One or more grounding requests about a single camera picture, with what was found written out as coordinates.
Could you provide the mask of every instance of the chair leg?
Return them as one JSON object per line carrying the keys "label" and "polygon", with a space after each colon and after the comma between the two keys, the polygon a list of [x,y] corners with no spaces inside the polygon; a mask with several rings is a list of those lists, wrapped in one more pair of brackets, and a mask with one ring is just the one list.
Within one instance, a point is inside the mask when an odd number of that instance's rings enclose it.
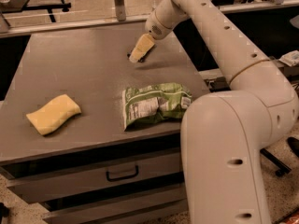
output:
{"label": "chair leg", "polygon": [[8,217],[9,209],[4,206],[3,203],[0,203],[0,224],[2,222],[2,217]]}
{"label": "chair leg", "polygon": [[261,154],[263,154],[268,160],[273,162],[279,169],[275,171],[275,174],[277,176],[284,176],[285,174],[288,174],[292,169],[289,168],[286,164],[284,164],[282,161],[280,161],[277,157],[275,157],[273,154],[268,152],[265,148],[261,149]]}

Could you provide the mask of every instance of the gray drawer cabinet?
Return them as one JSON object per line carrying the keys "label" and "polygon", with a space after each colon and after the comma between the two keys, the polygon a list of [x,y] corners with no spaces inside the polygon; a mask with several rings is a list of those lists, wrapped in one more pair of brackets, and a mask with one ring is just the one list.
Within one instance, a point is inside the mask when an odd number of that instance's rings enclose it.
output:
{"label": "gray drawer cabinet", "polygon": [[188,210],[179,134],[2,166],[51,224],[135,223]]}
{"label": "gray drawer cabinet", "polygon": [[[50,224],[134,224],[188,209],[180,122],[124,130],[127,87],[176,82],[194,99],[209,93],[174,34],[156,41],[144,63],[127,52],[144,22],[31,36],[0,110],[0,173]],[[41,136],[25,114],[66,93],[82,109]]]}

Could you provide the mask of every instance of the floor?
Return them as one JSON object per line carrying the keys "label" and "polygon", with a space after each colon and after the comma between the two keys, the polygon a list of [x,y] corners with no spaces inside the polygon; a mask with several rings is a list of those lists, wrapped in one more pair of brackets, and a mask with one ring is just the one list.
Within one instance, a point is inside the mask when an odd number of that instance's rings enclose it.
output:
{"label": "floor", "polygon": [[[32,0],[30,3],[40,4],[57,1],[58,0]],[[115,17],[113,0],[66,0],[66,2],[72,3],[72,8],[69,12],[63,13],[61,10],[54,10],[55,18],[58,22]],[[128,16],[149,14],[152,10],[151,0],[125,0],[125,5]],[[13,27],[50,23],[48,13],[43,10],[5,14],[5,17]],[[286,144],[285,140],[289,136],[299,138],[299,121],[284,138],[268,148],[272,154],[292,168],[289,174],[283,177],[275,176],[277,167],[265,157],[261,156],[263,179],[273,222],[278,221],[299,206],[299,159],[291,152]],[[27,204],[12,194],[12,192],[6,189],[6,180],[2,176],[0,176],[0,202],[3,202],[10,210],[10,215],[3,220],[3,224],[45,224],[45,222],[41,220],[41,216],[43,213],[46,213],[47,210],[39,204]],[[144,224],[158,223],[188,224],[190,223],[189,214],[188,212],[184,212],[171,217],[150,220]]]}
{"label": "floor", "polygon": [[[98,19],[115,18],[114,0],[65,0],[72,7],[68,12],[54,9],[53,13],[57,22],[89,21]],[[60,0],[30,0],[29,5],[43,5],[61,3]],[[124,0],[126,15],[137,16],[150,14],[152,0]],[[4,14],[12,27],[51,24],[47,10],[23,11]]]}

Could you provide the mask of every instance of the snack bag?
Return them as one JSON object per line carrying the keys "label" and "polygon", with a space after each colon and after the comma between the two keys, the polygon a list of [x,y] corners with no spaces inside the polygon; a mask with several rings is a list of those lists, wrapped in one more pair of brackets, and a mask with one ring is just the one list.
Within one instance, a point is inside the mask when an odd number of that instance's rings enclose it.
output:
{"label": "snack bag", "polygon": [[191,102],[190,91],[177,83],[127,88],[122,92],[124,129],[135,122],[182,119]]}

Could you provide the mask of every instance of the drawer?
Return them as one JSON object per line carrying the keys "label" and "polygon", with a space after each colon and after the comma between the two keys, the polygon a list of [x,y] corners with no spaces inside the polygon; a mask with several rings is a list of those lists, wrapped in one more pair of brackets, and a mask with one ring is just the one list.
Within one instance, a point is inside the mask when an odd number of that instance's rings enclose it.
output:
{"label": "drawer", "polygon": [[83,224],[134,224],[188,211],[187,199],[156,205],[129,214],[85,222]]}
{"label": "drawer", "polygon": [[87,166],[99,161],[120,160],[140,154],[157,152],[169,148],[180,148],[180,134],[131,141],[107,147],[86,150],[72,150],[70,153],[54,155],[31,161],[21,161],[3,165],[0,173],[8,180],[32,175],[42,175],[61,170]]}
{"label": "drawer", "polygon": [[[140,220],[138,216],[145,218],[147,213],[148,219],[152,218],[149,213],[155,211],[153,209],[156,206],[165,207],[168,205],[169,207],[182,200],[186,200],[185,186],[184,184],[176,184],[54,211],[46,214],[44,220],[50,224],[79,224],[95,220],[99,223],[110,223],[111,221],[111,223],[123,223],[127,219],[127,223],[132,223],[130,222],[132,218],[138,222]],[[175,213],[183,211],[183,209],[176,209],[174,206],[172,210]]]}
{"label": "drawer", "polygon": [[179,149],[169,148],[116,161],[13,179],[7,183],[7,187],[28,203],[42,203],[181,170]]}

